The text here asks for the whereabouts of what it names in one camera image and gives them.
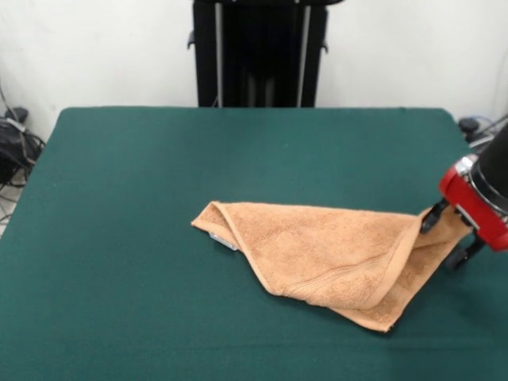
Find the floor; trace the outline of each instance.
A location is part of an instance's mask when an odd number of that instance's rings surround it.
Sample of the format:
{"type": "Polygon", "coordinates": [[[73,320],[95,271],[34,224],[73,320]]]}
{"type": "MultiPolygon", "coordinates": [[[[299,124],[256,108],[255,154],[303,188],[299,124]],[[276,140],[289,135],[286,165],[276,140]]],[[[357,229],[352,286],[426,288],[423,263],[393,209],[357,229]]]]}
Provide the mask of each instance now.
{"type": "Polygon", "coordinates": [[[19,188],[4,187],[0,191],[0,237],[9,224],[10,215],[14,212],[20,195],[19,188]]]}

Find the black machine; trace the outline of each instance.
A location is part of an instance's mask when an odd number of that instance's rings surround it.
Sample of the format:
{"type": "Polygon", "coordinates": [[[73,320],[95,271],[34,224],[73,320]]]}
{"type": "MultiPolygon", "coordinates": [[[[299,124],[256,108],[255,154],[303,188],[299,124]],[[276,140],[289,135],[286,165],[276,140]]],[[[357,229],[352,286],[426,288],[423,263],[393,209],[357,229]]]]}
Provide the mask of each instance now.
{"type": "Polygon", "coordinates": [[[195,0],[200,107],[314,107],[327,6],[342,0],[195,0]]]}

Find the brown towel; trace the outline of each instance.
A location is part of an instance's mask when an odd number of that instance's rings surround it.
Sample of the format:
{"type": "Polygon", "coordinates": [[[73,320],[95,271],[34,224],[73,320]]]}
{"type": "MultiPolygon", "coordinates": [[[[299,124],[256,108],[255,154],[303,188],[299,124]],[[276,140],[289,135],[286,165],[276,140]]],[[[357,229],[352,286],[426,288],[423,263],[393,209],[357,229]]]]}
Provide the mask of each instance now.
{"type": "Polygon", "coordinates": [[[211,202],[192,225],[241,250],[269,293],[387,332],[469,233],[446,210],[419,235],[424,214],[211,202]]]}

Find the green tablecloth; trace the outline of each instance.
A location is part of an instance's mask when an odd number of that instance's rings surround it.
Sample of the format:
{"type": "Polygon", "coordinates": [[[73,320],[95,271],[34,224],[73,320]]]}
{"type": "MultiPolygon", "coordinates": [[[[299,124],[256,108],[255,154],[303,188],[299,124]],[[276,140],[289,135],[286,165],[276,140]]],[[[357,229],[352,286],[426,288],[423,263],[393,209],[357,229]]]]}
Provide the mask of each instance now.
{"type": "Polygon", "coordinates": [[[0,380],[506,379],[506,256],[383,335],[190,227],[210,200],[417,213],[466,151],[441,110],[65,110],[0,242],[0,380]]]}

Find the white wall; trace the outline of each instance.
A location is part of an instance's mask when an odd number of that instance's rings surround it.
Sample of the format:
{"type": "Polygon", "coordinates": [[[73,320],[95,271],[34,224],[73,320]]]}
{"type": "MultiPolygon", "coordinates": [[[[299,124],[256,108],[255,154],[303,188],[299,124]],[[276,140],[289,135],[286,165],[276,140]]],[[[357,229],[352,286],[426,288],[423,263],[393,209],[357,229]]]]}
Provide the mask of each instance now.
{"type": "MultiPolygon", "coordinates": [[[[319,106],[508,110],[506,0],[346,0],[330,13],[319,106]]],[[[44,137],[67,106],[195,106],[191,29],[191,0],[2,0],[0,77],[44,137]]]]}

